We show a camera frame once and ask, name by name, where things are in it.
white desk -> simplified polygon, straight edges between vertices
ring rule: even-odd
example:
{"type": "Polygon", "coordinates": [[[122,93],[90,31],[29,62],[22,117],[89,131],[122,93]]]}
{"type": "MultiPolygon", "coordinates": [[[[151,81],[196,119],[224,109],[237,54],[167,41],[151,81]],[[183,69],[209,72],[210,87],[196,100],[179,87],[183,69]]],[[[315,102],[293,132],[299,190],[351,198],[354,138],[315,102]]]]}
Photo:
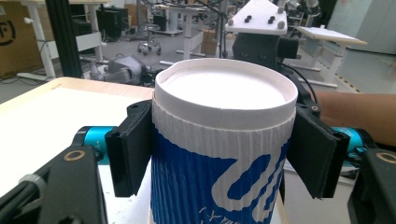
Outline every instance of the white desk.
{"type": "MultiPolygon", "coordinates": [[[[55,41],[47,41],[44,36],[43,27],[41,25],[40,16],[38,14],[37,8],[43,7],[46,5],[45,0],[5,0],[5,1],[19,1],[23,6],[26,6],[30,19],[33,20],[32,25],[35,31],[35,38],[37,41],[38,49],[41,50],[41,60],[44,64],[44,70],[46,72],[45,76],[39,76],[29,73],[21,73],[18,74],[19,77],[27,77],[31,79],[37,80],[48,80],[50,78],[56,78],[55,70],[53,68],[52,59],[58,58],[58,50],[56,49],[55,41]]],[[[99,4],[107,3],[107,0],[69,0],[70,4],[84,4],[89,8],[90,13],[90,21],[93,31],[98,31],[98,23],[96,19],[96,10],[95,7],[99,6],[99,4]]],[[[81,35],[77,37],[78,50],[84,49],[95,49],[96,59],[98,61],[103,60],[102,54],[102,37],[99,32],[89,34],[89,35],[81,35]]]]}
{"type": "MultiPolygon", "coordinates": [[[[118,126],[126,106],[153,89],[61,77],[0,105],[0,196],[63,149],[82,126],[118,126]]],[[[137,196],[115,198],[108,166],[99,166],[108,223],[147,223],[150,167],[137,196]]],[[[287,224],[277,197],[272,224],[287,224]]]]}
{"type": "MultiPolygon", "coordinates": [[[[186,27],[184,29],[184,45],[183,50],[177,50],[177,53],[183,53],[183,60],[188,60],[190,58],[190,54],[192,50],[197,49],[201,46],[202,41],[204,39],[204,33],[200,32],[196,36],[192,36],[192,16],[198,15],[200,11],[206,10],[205,7],[194,7],[194,6],[185,6],[185,7],[176,7],[172,5],[158,5],[155,6],[160,9],[169,10],[169,12],[174,15],[180,13],[186,15],[186,27]]],[[[202,21],[199,20],[199,26],[202,28],[202,21]]]]}
{"type": "Polygon", "coordinates": [[[324,86],[329,86],[326,84],[330,84],[330,87],[335,87],[335,88],[337,87],[336,85],[332,84],[332,80],[334,79],[335,73],[337,72],[337,69],[341,64],[341,61],[343,59],[344,53],[345,53],[348,45],[352,45],[352,44],[366,45],[367,44],[366,42],[361,41],[357,38],[353,38],[348,35],[343,35],[343,34],[335,32],[335,31],[327,30],[324,28],[298,26],[298,27],[296,27],[296,29],[308,38],[319,40],[319,43],[318,43],[317,49],[315,51],[314,57],[312,58],[309,68],[297,66],[295,64],[290,64],[293,67],[300,67],[303,69],[320,71],[320,69],[316,68],[316,64],[317,64],[318,58],[321,55],[321,53],[323,52],[323,50],[326,50],[324,42],[332,41],[338,46],[338,50],[334,54],[334,59],[332,60],[332,63],[330,64],[330,69],[329,69],[327,76],[325,77],[324,83],[315,83],[315,84],[323,84],[324,86]]]}

paper cup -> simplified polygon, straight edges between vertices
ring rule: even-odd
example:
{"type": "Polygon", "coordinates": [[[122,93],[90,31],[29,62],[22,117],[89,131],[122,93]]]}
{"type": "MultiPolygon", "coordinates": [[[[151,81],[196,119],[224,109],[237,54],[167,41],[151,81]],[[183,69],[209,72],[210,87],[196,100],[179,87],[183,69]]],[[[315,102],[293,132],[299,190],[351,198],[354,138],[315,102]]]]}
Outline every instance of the paper cup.
{"type": "Polygon", "coordinates": [[[151,214],[157,224],[269,223],[297,89],[252,63],[197,59],[156,78],[151,214]]]}

cable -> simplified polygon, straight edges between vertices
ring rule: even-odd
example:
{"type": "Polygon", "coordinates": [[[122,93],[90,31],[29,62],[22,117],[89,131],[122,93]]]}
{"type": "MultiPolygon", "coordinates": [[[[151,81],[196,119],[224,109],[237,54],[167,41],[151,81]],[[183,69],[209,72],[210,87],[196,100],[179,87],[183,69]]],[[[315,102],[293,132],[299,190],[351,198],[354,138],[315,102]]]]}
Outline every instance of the cable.
{"type": "Polygon", "coordinates": [[[308,86],[309,90],[311,90],[312,95],[314,96],[314,101],[315,101],[315,103],[318,104],[318,97],[317,97],[317,94],[315,93],[314,88],[312,88],[312,86],[311,86],[311,84],[309,83],[309,81],[303,76],[303,74],[301,74],[301,73],[300,73],[299,71],[297,71],[295,68],[290,67],[290,66],[288,66],[288,65],[286,65],[286,64],[284,64],[284,63],[282,63],[282,66],[285,66],[285,67],[291,69],[293,72],[295,72],[297,75],[299,75],[299,76],[303,79],[303,81],[304,81],[304,82],[306,83],[306,85],[308,86]]]}
{"type": "Polygon", "coordinates": [[[43,43],[43,45],[41,45],[41,48],[40,48],[40,54],[41,54],[41,51],[43,51],[44,46],[45,46],[48,42],[49,42],[48,40],[44,40],[44,43],[43,43]]]}
{"type": "Polygon", "coordinates": [[[8,77],[8,78],[1,78],[0,79],[0,83],[4,84],[4,85],[7,85],[7,84],[12,84],[12,83],[15,83],[17,81],[20,81],[23,84],[28,85],[28,86],[38,86],[38,85],[42,85],[42,84],[46,83],[48,81],[48,79],[50,79],[50,78],[53,78],[53,77],[47,77],[43,81],[38,81],[38,80],[31,80],[31,79],[22,78],[22,77],[8,77]]]}
{"type": "Polygon", "coordinates": [[[36,192],[37,187],[34,184],[28,183],[26,187],[14,195],[0,210],[0,223],[8,223],[36,192]]]}

